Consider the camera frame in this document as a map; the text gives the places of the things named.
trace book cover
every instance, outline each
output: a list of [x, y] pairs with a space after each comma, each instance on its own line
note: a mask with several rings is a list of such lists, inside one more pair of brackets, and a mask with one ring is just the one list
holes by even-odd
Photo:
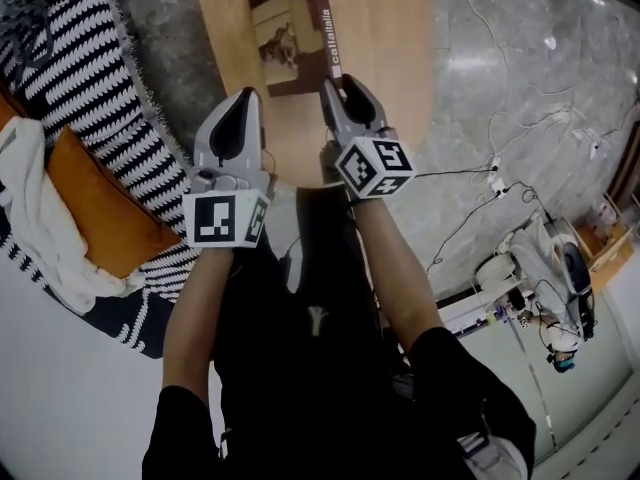
[[270, 96], [318, 92], [326, 77], [340, 86], [329, 0], [249, 0], [249, 6]]

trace orange cushion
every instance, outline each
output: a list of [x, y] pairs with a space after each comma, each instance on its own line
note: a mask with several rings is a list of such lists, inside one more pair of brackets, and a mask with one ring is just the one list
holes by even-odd
[[0, 130], [5, 127], [12, 117], [25, 115], [23, 108], [11, 96], [11, 93], [0, 85]]
[[47, 172], [87, 242], [87, 258], [115, 277], [127, 277], [180, 243], [67, 127], [53, 149]]

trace black and white striped fabric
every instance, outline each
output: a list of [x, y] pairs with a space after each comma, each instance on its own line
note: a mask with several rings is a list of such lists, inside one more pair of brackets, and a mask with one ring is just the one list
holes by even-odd
[[[184, 238], [188, 161], [151, 104], [116, 0], [55, 0], [49, 22], [53, 55], [40, 69], [25, 69], [19, 84], [13, 81], [13, 50], [9, 44], [0, 46], [0, 73], [10, 90], [41, 119], [48, 143], [70, 126], [144, 206]], [[44, 54], [45, 37], [39, 31], [35, 58]], [[0, 213], [0, 248], [52, 294]], [[85, 320], [131, 348], [159, 357], [166, 319], [198, 254], [186, 244], [165, 251], [141, 267], [146, 277], [141, 292], [126, 300], [100, 300]]]

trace gray marble floor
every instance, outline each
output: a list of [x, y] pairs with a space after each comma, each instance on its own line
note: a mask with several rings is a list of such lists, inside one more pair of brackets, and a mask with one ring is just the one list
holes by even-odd
[[[419, 169], [481, 166], [492, 153], [488, 129], [494, 112], [512, 116], [494, 118], [498, 151], [525, 131], [517, 123], [531, 125], [552, 114], [499, 155], [500, 174], [507, 185], [523, 181], [535, 187], [552, 215], [575, 220], [606, 189], [636, 114], [629, 112], [623, 125], [637, 94], [640, 14], [615, 0], [471, 2], [502, 51], [465, 0], [434, 0], [435, 106], [417, 151]], [[178, 140], [188, 146], [223, 97], [198, 2], [123, 5], [138, 29], [148, 84]], [[617, 128], [622, 130], [607, 134]], [[594, 145], [599, 148], [592, 157]], [[465, 216], [492, 196], [486, 184], [476, 186], [470, 178], [416, 180], [390, 201], [425, 267]], [[294, 192], [284, 185], [277, 192], [267, 230], [276, 252], [284, 253], [297, 237]], [[487, 205], [444, 247], [442, 263], [430, 271], [437, 294], [468, 283], [498, 241], [536, 209], [521, 194], [516, 187]], [[299, 254], [296, 248], [293, 254]]]

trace white wall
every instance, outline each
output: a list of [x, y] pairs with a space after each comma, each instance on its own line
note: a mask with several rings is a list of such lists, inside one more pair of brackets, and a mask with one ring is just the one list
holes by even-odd
[[0, 257], [0, 461], [16, 480], [140, 478], [161, 376]]
[[640, 243], [634, 254], [609, 281], [603, 295], [616, 317], [627, 352], [636, 370], [640, 370]]

